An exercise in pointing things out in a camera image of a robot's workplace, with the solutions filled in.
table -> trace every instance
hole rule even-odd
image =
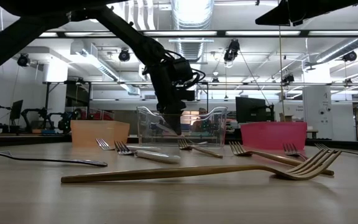
[[[98,168],[0,157],[0,223],[356,223],[358,156],[342,154],[330,167],[335,178],[308,181],[274,178],[264,171],[176,179],[61,184],[63,175],[175,167],[99,148],[72,149],[70,143],[2,147],[18,156],[92,159]],[[213,149],[223,159],[178,151],[182,166],[268,164],[253,156],[235,157],[226,146]],[[317,152],[306,147],[308,156]]]
[[[318,130],[306,130],[306,133],[311,133],[311,138],[316,139]]]

black monitor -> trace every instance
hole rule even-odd
[[[9,117],[11,121],[20,118],[20,112],[22,111],[22,106],[23,106],[23,100],[19,100],[13,103],[11,109],[11,115]]]
[[[238,123],[267,121],[265,100],[236,97],[236,118]]]

ceiling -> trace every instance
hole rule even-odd
[[[231,1],[231,0],[215,0],[213,9],[213,18],[210,29],[214,30],[258,30],[258,29],[273,29],[277,30],[275,26],[258,26],[255,24],[255,19],[273,8],[275,1],[261,0],[261,5],[253,5],[252,1]],[[138,20],[137,1],[134,9],[134,20]],[[170,1],[154,1],[154,25],[159,30],[173,29],[172,11],[167,8],[170,7]],[[0,8],[0,30],[9,26],[18,17],[10,15],[8,12]],[[338,11],[325,14],[323,16],[315,17],[305,21],[303,25],[297,27],[281,27],[283,30],[287,29],[358,29],[358,6],[352,6]],[[96,31],[106,30],[101,24],[91,21],[71,22],[55,30],[63,31]],[[175,43],[169,42],[172,38],[158,38],[158,41],[168,50],[176,50]],[[213,72],[218,72],[216,77],[220,82],[244,82],[253,81],[252,75],[258,82],[271,82],[271,77],[276,75],[280,68],[285,68],[292,63],[294,59],[310,54],[316,55],[327,50],[333,45],[344,40],[344,38],[238,38],[241,46],[241,54],[234,61],[232,68],[225,68],[223,60],[219,62],[221,54],[228,46],[230,38],[211,38],[213,42],[205,43],[203,64],[201,70],[207,74],[205,80],[210,81],[213,77]],[[37,39],[32,42],[31,46],[45,46],[54,49],[58,53],[70,58],[70,46],[72,39]],[[131,54],[129,62],[120,62],[118,60],[118,53],[122,47],[128,47],[123,41],[119,39],[84,39],[85,43],[93,43],[99,49],[99,58],[105,60],[110,67],[119,72],[120,76],[133,82],[142,81],[138,74],[139,61],[134,54]],[[86,80],[101,81],[102,73],[94,66],[84,63],[84,61],[77,60],[76,57],[71,57],[71,64],[75,67],[70,68],[69,75],[79,75]],[[329,63],[331,78],[335,80],[343,80],[345,77],[358,73],[358,58],[356,62],[348,63],[344,69],[344,62],[333,61]],[[302,69],[294,68],[291,71],[295,76],[296,82],[302,81]],[[257,89],[257,86],[227,86],[228,89]],[[105,90],[108,87],[95,87]],[[211,88],[226,88],[226,86],[212,86]],[[276,90],[279,86],[266,86],[266,90]],[[119,86],[109,88],[122,89]]]

transparent plastic bin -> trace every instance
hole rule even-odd
[[[137,129],[139,144],[177,146],[178,140],[183,139],[173,131],[167,131],[163,116],[151,112],[145,106],[137,107]],[[165,114],[164,116],[179,116],[176,114]],[[180,116],[181,135],[194,143],[206,142],[204,146],[221,147],[224,145],[226,131],[227,107],[218,106],[208,114],[185,114]]]

security camera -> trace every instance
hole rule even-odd
[[[122,62],[127,62],[131,59],[131,55],[129,54],[129,49],[121,49],[120,54],[118,55],[118,59]]]
[[[20,67],[28,67],[28,66],[30,66],[29,54],[21,53],[19,59],[17,59],[17,64]]]

